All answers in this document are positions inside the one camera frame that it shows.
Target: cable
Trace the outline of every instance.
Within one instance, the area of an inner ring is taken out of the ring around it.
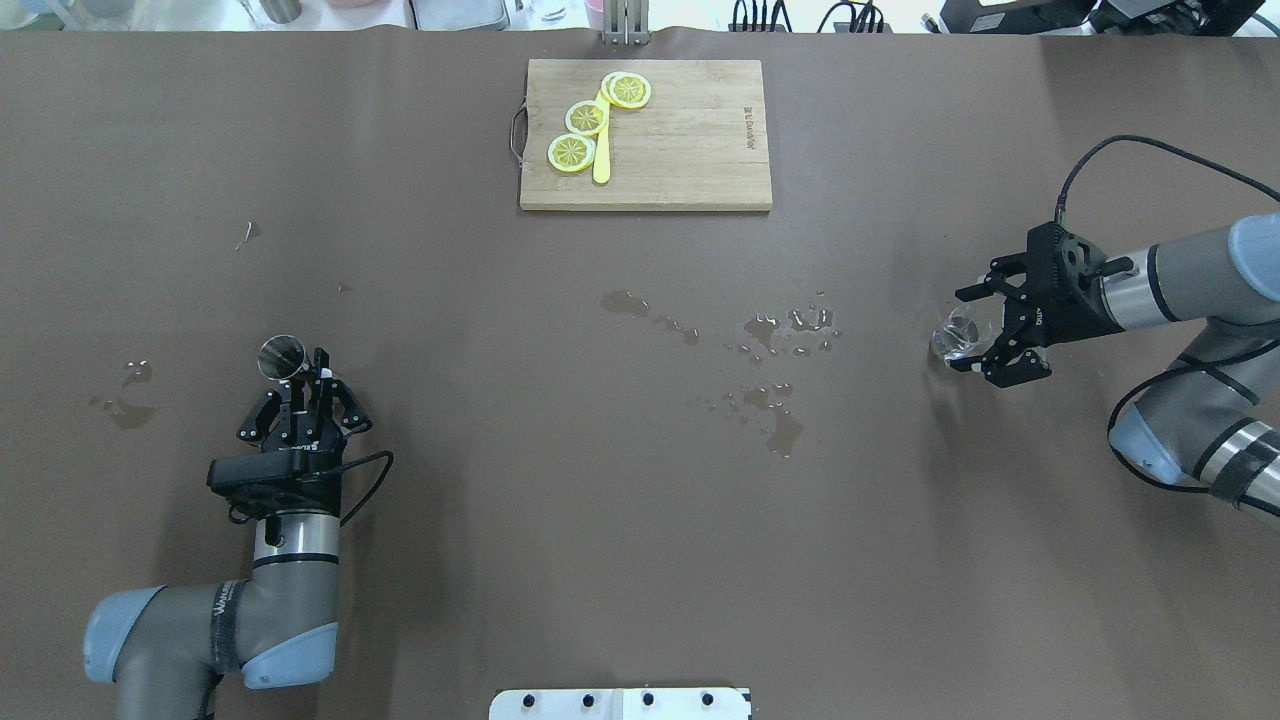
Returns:
[[[822,32],[822,28],[827,27],[827,20],[831,18],[831,14],[836,12],[836,8],[842,8],[842,6],[849,8],[849,27],[850,29],[852,29],[854,22],[858,19],[858,8],[860,8],[861,5],[863,5],[861,3],[850,3],[849,0],[840,0],[840,3],[836,3],[831,8],[827,8],[827,14],[823,15],[822,22],[818,23],[817,32]]]
[[[769,32],[778,32],[778,12],[782,13],[782,20],[786,23],[787,32],[794,32],[791,29],[791,14],[787,13],[786,0],[778,0],[773,4],[773,18],[769,22]]]
[[[1270,29],[1271,32],[1276,33],[1276,37],[1280,37],[1280,27],[1276,27],[1276,24],[1274,22],[1263,18],[1258,13],[1253,14],[1253,19],[1258,20],[1260,23],[1262,23],[1262,27],[1265,27],[1265,28]]]
[[[339,473],[340,474],[340,473],[344,473],[344,471],[347,471],[347,470],[349,470],[352,468],[358,468],[358,466],[364,465],[365,462],[372,462],[374,460],[378,460],[378,459],[381,459],[381,457],[387,459],[387,462],[383,465],[383,471],[378,474],[378,479],[374,480],[374,484],[369,487],[369,489],[365,492],[365,496],[361,497],[360,501],[356,502],[356,505],[353,505],[351,507],[351,510],[346,515],[342,516],[342,520],[338,521],[338,527],[339,528],[343,527],[343,525],[346,525],[348,521],[351,521],[351,519],[356,516],[356,512],[360,512],[360,509],[364,507],[365,503],[369,502],[374,497],[374,493],[378,492],[378,488],[380,488],[383,486],[383,480],[387,479],[387,473],[392,471],[392,464],[396,462],[396,454],[392,452],[390,450],[379,450],[378,452],[375,452],[372,455],[366,455],[365,457],[361,457],[360,460],[352,460],[351,462],[347,462],[346,465],[340,465],[340,466],[334,468],[333,470],[328,471],[330,474],[332,473]]]
[[[1276,202],[1280,202],[1280,192],[1276,192],[1275,190],[1271,190],[1270,187],[1262,184],[1261,182],[1258,182],[1258,181],[1256,181],[1256,179],[1253,179],[1253,178],[1251,178],[1248,176],[1244,176],[1242,173],[1238,173],[1238,172],[1233,170],[1231,168],[1228,168],[1226,165],[1219,165],[1217,163],[1215,163],[1212,160],[1201,158],[1199,155],[1196,155],[1193,152],[1188,152],[1187,150],[1183,150],[1181,147],[1175,147],[1172,145],[1169,145],[1167,142],[1161,142],[1158,140],[1153,140],[1153,138],[1144,137],[1144,136],[1140,136],[1140,135],[1116,135],[1116,136],[1108,137],[1108,138],[1103,140],[1102,142],[1094,145],[1093,150],[1089,150],[1088,152],[1085,152],[1084,156],[1080,158],[1080,161],[1078,161],[1075,164],[1075,167],[1071,168],[1071,172],[1068,173],[1066,182],[1062,183],[1062,191],[1059,192],[1059,195],[1057,195],[1057,205],[1053,206],[1053,222],[1056,222],[1057,224],[1062,224],[1062,220],[1066,218],[1066,193],[1068,193],[1068,191],[1071,190],[1071,182],[1075,181],[1075,176],[1078,176],[1080,173],[1080,169],[1084,168],[1084,164],[1088,163],[1094,155],[1098,154],[1100,150],[1102,150],[1107,145],[1111,145],[1112,142],[1120,142],[1121,140],[1128,140],[1129,142],[1140,142],[1142,145],[1149,145],[1152,147],[1158,147],[1161,150],[1172,152],[1174,155],[1178,155],[1179,158],[1183,158],[1185,160],[1190,160],[1193,163],[1198,163],[1201,165],[1204,165],[1206,168],[1208,168],[1211,170],[1217,170],[1219,173],[1222,173],[1224,176],[1226,176],[1226,177],[1229,177],[1229,178],[1231,178],[1234,181],[1243,182],[1244,184],[1247,184],[1247,186],[1249,186],[1249,187],[1252,187],[1252,188],[1254,188],[1254,190],[1265,193],[1267,197],[1275,200]]]
[[[1158,373],[1158,374],[1156,374],[1156,375],[1153,375],[1151,378],[1147,378],[1146,380],[1138,383],[1137,387],[1134,387],[1133,389],[1130,389],[1129,392],[1126,392],[1124,395],[1124,397],[1121,397],[1120,401],[1116,402],[1116,406],[1111,410],[1111,416],[1107,418],[1107,436],[1110,437],[1111,429],[1116,427],[1116,420],[1120,419],[1120,411],[1124,410],[1124,406],[1128,405],[1129,401],[1133,400],[1138,393],[1146,391],[1147,388],[1149,388],[1149,387],[1152,387],[1155,384],[1160,384],[1160,383],[1162,383],[1165,380],[1176,378],[1179,375],[1187,375],[1187,374],[1190,374],[1190,373],[1199,373],[1199,372],[1203,372],[1203,370],[1211,370],[1211,369],[1222,368],[1222,366],[1226,366],[1226,365],[1235,365],[1235,364],[1239,364],[1239,363],[1247,363],[1249,360],[1253,360],[1254,357],[1261,357],[1261,356],[1266,355],[1267,352],[1271,352],[1276,347],[1280,347],[1280,340],[1274,340],[1274,341],[1271,341],[1271,342],[1268,342],[1266,345],[1262,345],[1260,347],[1256,347],[1256,348],[1253,348],[1253,350],[1251,350],[1248,352],[1242,352],[1239,355],[1233,355],[1231,357],[1225,357],[1222,360],[1213,360],[1212,363],[1193,363],[1193,364],[1189,364],[1189,365],[1183,365],[1181,368],[1170,368],[1169,370],[1165,370],[1165,372]],[[1129,470],[1138,479],[1140,479],[1142,482],[1147,483],[1148,486],[1157,487],[1160,489],[1166,489],[1169,492],[1189,492],[1189,493],[1206,493],[1206,492],[1208,492],[1208,488],[1206,488],[1206,487],[1169,486],[1169,484],[1165,484],[1165,483],[1162,483],[1162,482],[1160,482],[1160,480],[1157,480],[1155,478],[1148,477],[1146,473],[1138,470],[1137,468],[1134,468],[1133,464],[1129,462],[1129,460],[1125,459],[1125,456],[1121,455],[1120,451],[1116,450],[1115,447],[1111,447],[1111,454],[1116,456],[1116,460],[1119,460],[1121,465],[1124,465],[1125,470]],[[1252,502],[1248,503],[1248,505],[1253,505],[1254,507],[1263,509],[1260,505],[1256,505],[1256,503],[1252,503]]]

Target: lemon slice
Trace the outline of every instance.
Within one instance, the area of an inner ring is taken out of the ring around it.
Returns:
[[[649,104],[653,96],[653,86],[644,76],[636,73],[618,73],[609,81],[607,94],[614,105],[635,110]]]
[[[625,74],[627,74],[627,73],[625,73],[622,70],[614,70],[614,72],[604,76],[604,79],[600,81],[600,92],[603,92],[604,97],[608,99],[608,101],[613,102],[614,105],[617,105],[617,102],[614,102],[613,91],[609,90],[609,83],[612,83],[618,76],[625,76]]]
[[[590,137],[567,132],[547,147],[547,160],[562,173],[576,173],[586,169],[595,159],[595,141]]]
[[[576,132],[590,137],[604,127],[604,123],[609,120],[608,108],[604,102],[596,100],[584,100],[581,102],[575,102],[568,113],[564,113],[564,127],[570,132]]]

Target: black device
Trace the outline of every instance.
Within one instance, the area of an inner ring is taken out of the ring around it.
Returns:
[[[1231,36],[1263,0],[1103,0],[1089,15],[1098,32],[1114,35]]]
[[[1015,0],[983,5],[982,0],[946,0],[942,22],[952,33],[1036,35],[1084,23],[1096,0]]]
[[[1004,324],[982,355],[950,360],[956,370],[982,369],[988,382],[1010,387],[1047,378],[1038,348],[1123,332],[1107,313],[1102,279],[1133,270],[1133,260],[1106,254],[1056,222],[1027,233],[1027,251],[996,258],[982,282],[956,291],[963,302],[1004,296]],[[1012,284],[1016,277],[1020,284]]]
[[[321,347],[308,361],[298,338],[275,336],[259,351],[257,366],[283,392],[262,393],[237,437],[262,452],[214,460],[209,489],[227,498],[237,521],[285,510],[339,515],[347,438],[372,429],[372,421],[329,372],[329,354]]]

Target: cup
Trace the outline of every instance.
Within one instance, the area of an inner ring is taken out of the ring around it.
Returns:
[[[543,24],[553,24],[564,19],[566,0],[525,0],[534,19]]]
[[[0,29],[24,28],[38,17],[18,0],[0,0]]]
[[[586,24],[595,29],[604,29],[604,0],[582,0],[586,6]]]

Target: metal cup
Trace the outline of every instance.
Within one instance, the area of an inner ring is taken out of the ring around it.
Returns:
[[[278,334],[257,351],[257,370],[269,380],[287,380],[307,369],[307,348],[291,334]]]
[[[302,14],[302,3],[300,0],[260,1],[262,3],[262,12],[266,13],[266,17],[276,24],[292,23],[298,19],[298,15]]]

